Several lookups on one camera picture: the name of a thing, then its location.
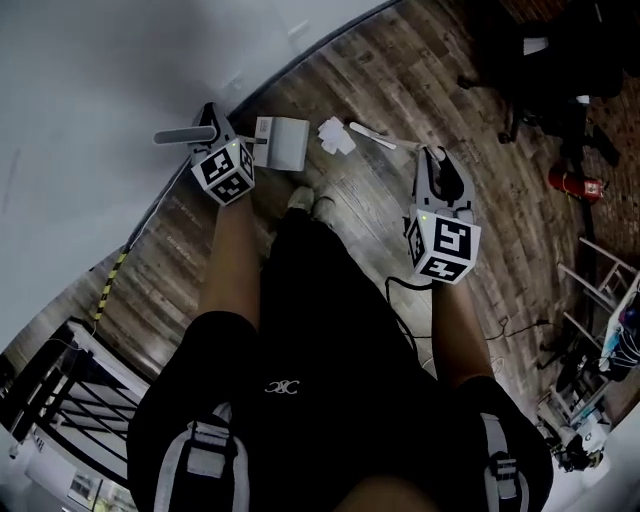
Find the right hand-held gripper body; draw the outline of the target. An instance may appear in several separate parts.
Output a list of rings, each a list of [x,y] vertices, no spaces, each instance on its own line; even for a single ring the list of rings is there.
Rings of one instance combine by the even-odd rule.
[[[474,268],[481,240],[474,199],[473,189],[452,205],[435,196],[412,195],[403,235],[415,276],[457,284]]]

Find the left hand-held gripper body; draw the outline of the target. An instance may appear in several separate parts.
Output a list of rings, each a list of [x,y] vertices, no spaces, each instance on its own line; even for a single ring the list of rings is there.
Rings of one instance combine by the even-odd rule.
[[[241,137],[214,141],[214,130],[196,130],[191,171],[205,193],[227,206],[255,186],[253,157]]]

